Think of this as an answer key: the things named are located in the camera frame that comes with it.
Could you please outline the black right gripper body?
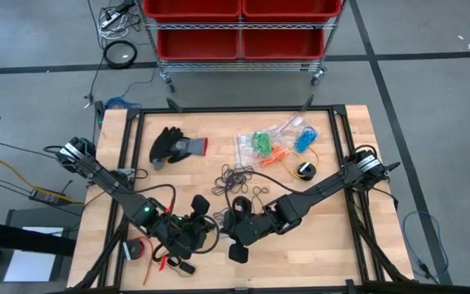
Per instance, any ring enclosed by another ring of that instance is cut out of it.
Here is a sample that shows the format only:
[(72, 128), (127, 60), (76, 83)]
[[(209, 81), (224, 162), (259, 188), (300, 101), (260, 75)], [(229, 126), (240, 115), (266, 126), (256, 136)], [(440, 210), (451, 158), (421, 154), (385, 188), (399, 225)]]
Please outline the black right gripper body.
[(240, 264), (248, 261), (248, 246), (278, 230), (279, 221), (274, 212), (265, 209), (256, 214), (252, 212), (252, 208), (250, 199), (237, 196), (224, 213), (222, 222), (222, 232), (234, 241), (229, 247), (228, 257)]

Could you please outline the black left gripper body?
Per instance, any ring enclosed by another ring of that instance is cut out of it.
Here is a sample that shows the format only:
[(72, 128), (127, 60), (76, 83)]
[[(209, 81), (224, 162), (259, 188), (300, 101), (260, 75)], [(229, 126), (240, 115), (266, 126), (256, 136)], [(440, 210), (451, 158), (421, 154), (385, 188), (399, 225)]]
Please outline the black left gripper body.
[(194, 196), (191, 207), (193, 211), (190, 216), (177, 216), (169, 214), (164, 215), (161, 222), (156, 226), (156, 229), (153, 232), (153, 236), (155, 236), (159, 243), (168, 250), (170, 256), (179, 257), (183, 260), (190, 259), (192, 254), (209, 253), (216, 247), (218, 243), (218, 234), (215, 234), (215, 241), (207, 249), (203, 248), (205, 242), (202, 248), (196, 251), (190, 251), (189, 249), (177, 243), (177, 238), (179, 237), (181, 231), (181, 225), (186, 220), (203, 218), (211, 223), (211, 230), (208, 233), (213, 230), (218, 231), (218, 225), (215, 220), (207, 215), (207, 212), (210, 208), (210, 203), (202, 195), (197, 194)]

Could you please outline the orange rubber band bunch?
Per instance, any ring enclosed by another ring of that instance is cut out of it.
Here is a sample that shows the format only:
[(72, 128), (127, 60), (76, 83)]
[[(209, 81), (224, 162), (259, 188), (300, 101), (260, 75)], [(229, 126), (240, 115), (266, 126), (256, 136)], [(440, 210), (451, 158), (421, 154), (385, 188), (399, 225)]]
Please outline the orange rubber band bunch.
[(272, 163), (280, 162), (285, 158), (289, 153), (288, 149), (281, 147), (280, 145), (274, 145), (271, 148), (271, 154), (268, 157), (261, 158), (259, 160), (259, 165), (261, 167), (266, 167)]

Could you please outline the green rubber band bunch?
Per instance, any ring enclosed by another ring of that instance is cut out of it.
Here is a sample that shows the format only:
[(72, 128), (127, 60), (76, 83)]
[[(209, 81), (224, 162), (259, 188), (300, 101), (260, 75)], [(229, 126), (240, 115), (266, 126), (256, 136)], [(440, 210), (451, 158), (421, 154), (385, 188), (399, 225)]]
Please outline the green rubber band bunch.
[(261, 156), (268, 157), (272, 153), (271, 140), (266, 132), (255, 132), (251, 138), (251, 146)]

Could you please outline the blue rubber band bunch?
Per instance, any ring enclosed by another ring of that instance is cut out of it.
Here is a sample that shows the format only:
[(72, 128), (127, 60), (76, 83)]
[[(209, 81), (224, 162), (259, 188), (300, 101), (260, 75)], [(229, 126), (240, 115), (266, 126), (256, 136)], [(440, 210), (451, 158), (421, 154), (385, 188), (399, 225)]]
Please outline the blue rubber band bunch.
[(294, 149), (298, 153), (303, 153), (317, 139), (317, 131), (313, 127), (305, 127), (294, 143)]

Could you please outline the dark grey rubber band tangle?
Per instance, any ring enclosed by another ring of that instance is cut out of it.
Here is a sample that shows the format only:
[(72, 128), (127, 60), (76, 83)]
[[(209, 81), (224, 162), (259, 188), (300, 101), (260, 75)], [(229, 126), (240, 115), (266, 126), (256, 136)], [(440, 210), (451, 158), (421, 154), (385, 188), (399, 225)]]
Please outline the dark grey rubber band tangle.
[(236, 163), (232, 167), (224, 164), (221, 167), (221, 175), (214, 180), (211, 192), (215, 196), (220, 196), (225, 192), (247, 193), (249, 189), (247, 181), (252, 178), (251, 172), (253, 171), (252, 166), (243, 166), (240, 163)]

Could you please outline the black and green bag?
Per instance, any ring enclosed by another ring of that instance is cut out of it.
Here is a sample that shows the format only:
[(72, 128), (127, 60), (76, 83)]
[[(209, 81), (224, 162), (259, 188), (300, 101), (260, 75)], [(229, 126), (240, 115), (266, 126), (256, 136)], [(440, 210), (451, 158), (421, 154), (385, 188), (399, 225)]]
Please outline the black and green bag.
[(191, 155), (205, 156), (208, 138), (190, 138), (178, 127), (165, 127), (155, 139), (149, 152), (149, 161), (155, 170), (166, 163), (177, 163)]

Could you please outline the red plastic bin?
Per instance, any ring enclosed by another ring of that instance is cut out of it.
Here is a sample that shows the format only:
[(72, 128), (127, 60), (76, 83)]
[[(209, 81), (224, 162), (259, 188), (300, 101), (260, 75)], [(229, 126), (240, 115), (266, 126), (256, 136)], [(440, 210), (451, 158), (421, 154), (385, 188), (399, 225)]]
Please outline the red plastic bin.
[(144, 13), (158, 22), (232, 22), (241, 0), (144, 0)]
[(324, 52), (322, 29), (270, 29), (242, 32), (246, 60), (316, 60)]
[(242, 0), (252, 22), (326, 22), (341, 12), (343, 0)]
[(163, 60), (236, 60), (239, 55), (237, 30), (159, 30), (157, 53)]

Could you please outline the white panel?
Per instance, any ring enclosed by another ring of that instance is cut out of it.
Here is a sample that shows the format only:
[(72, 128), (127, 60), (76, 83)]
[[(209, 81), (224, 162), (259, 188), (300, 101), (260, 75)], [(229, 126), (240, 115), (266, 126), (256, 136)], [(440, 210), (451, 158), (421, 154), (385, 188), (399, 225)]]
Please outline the white panel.
[(63, 257), (50, 253), (14, 250), (4, 275), (4, 283), (42, 283), (55, 281)]

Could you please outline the white power strip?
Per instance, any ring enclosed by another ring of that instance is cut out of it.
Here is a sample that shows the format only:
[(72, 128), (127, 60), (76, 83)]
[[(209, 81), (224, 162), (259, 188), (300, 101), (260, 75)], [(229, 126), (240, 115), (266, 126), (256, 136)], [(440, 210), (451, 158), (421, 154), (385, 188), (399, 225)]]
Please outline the white power strip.
[(103, 14), (100, 17), (100, 27), (102, 29), (106, 29), (109, 27), (114, 21), (119, 19), (121, 14), (116, 11), (106, 11), (104, 10)]

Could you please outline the black furniture frame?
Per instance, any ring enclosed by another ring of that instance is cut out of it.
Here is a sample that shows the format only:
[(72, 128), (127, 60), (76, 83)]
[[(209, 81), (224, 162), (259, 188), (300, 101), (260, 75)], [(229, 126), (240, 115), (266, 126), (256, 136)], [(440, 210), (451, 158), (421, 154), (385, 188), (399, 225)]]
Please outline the black furniture frame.
[(0, 225), (0, 261), (2, 260), (1, 249), (53, 255), (55, 258), (47, 275), (47, 282), (53, 282), (59, 277), (63, 257), (71, 257), (75, 249), (76, 241), (68, 238), (68, 235), (68, 230), (61, 231), (60, 236), (57, 236), (57, 232), (46, 234)]

